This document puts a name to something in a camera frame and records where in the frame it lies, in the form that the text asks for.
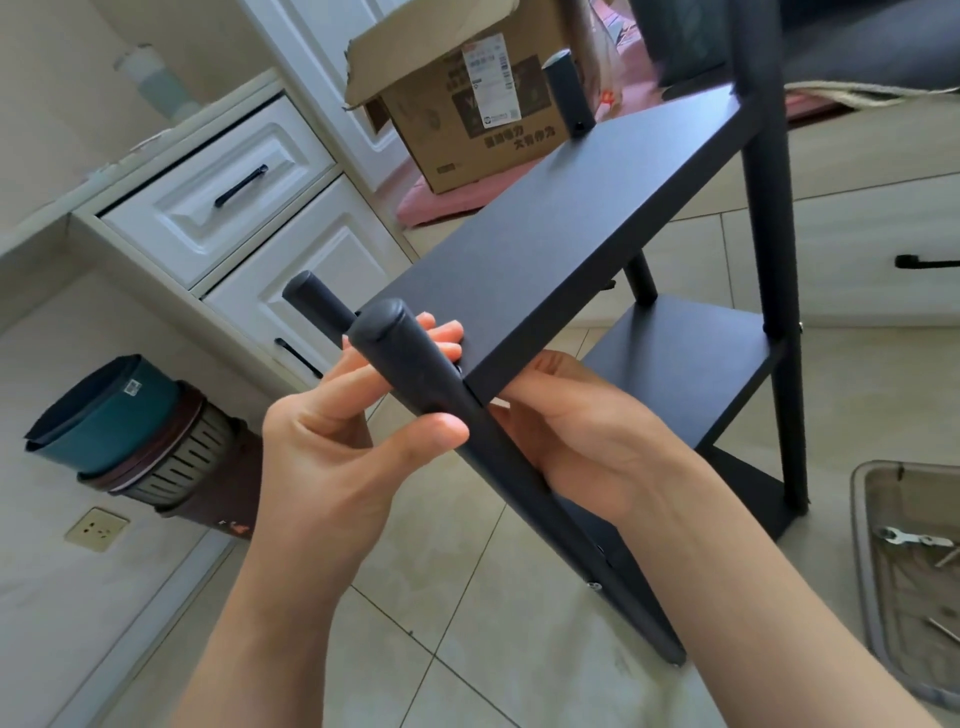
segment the electrical socket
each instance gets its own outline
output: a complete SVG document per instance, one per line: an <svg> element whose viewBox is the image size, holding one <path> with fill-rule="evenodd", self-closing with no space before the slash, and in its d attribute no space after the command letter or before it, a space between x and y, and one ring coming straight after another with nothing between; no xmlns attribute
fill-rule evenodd
<svg viewBox="0 0 960 728"><path fill-rule="evenodd" d="M91 551L106 551L116 537L120 535L129 519L105 511L103 508L91 508L73 528L66 532L63 539L68 544L83 546Z"/></svg>

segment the teal bin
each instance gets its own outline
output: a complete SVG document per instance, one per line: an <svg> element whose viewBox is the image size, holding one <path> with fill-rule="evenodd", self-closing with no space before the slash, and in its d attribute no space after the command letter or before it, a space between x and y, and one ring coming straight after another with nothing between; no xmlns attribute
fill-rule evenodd
<svg viewBox="0 0 960 728"><path fill-rule="evenodd" d="M143 356L118 356L43 413L26 450L83 475L103 473L146 444L179 398L177 383Z"/></svg>

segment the black tube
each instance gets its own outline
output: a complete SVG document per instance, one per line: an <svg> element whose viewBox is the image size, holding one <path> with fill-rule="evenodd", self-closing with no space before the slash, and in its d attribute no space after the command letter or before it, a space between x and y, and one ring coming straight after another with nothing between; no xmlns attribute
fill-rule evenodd
<svg viewBox="0 0 960 728"><path fill-rule="evenodd" d="M774 405L786 500L809 508L806 487L804 389L800 347L797 246L790 185L780 9L763 0L729 0L731 63L740 96L760 104L760 132L743 149L743 175L754 232L756 273L767 334L786 345L773 373Z"/></svg>
<svg viewBox="0 0 960 728"><path fill-rule="evenodd" d="M377 301L349 330L350 343L394 387L417 415L447 412L467 425L460 455L550 544L585 582L634 626L664 660L681 664L683 648L643 608L603 554L570 518L543 476L467 388L457 368L440 353L414 314L398 299Z"/></svg>
<svg viewBox="0 0 960 728"><path fill-rule="evenodd" d="M657 300L657 286L654 283L654 277L650 274L650 266L647 265L647 258L640 251L636 254L627 267L623 269L627 276L627 282L630 283L630 290L634 292L636 302L642 306L652 306Z"/></svg>
<svg viewBox="0 0 960 728"><path fill-rule="evenodd" d="M301 271L283 287L283 300L341 349L356 314L310 271Z"/></svg>
<svg viewBox="0 0 960 728"><path fill-rule="evenodd" d="M543 73L570 138L577 139L593 129L597 122L569 49L564 48L548 58L543 64Z"/></svg>

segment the hand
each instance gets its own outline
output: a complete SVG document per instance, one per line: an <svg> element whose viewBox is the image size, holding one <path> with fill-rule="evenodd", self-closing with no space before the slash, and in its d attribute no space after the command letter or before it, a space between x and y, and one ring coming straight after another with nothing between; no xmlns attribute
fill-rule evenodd
<svg viewBox="0 0 960 728"><path fill-rule="evenodd" d="M447 358L460 358L458 322L417 320ZM364 410L390 385L345 344L315 389L276 402L263 423L260 504L238 582L255 584L248 593L258 608L282 619L335 604L383 532L400 484L468 437L456 417L432 414L372 447Z"/></svg>
<svg viewBox="0 0 960 728"><path fill-rule="evenodd" d="M653 412L569 354L541 352L491 412L550 487L620 525L651 487L712 470Z"/></svg>

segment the left hand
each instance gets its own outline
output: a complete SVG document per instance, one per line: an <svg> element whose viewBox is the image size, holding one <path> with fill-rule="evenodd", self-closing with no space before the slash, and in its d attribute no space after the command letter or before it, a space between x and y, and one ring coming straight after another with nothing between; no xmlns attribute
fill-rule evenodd
<svg viewBox="0 0 960 728"><path fill-rule="evenodd" d="M460 358L458 322L417 320L447 358ZM277 619L332 609L383 532L400 484L468 438L456 417L431 414L373 447L364 411L391 387L345 343L315 389L279 400L263 423L260 504L238 585Z"/></svg>

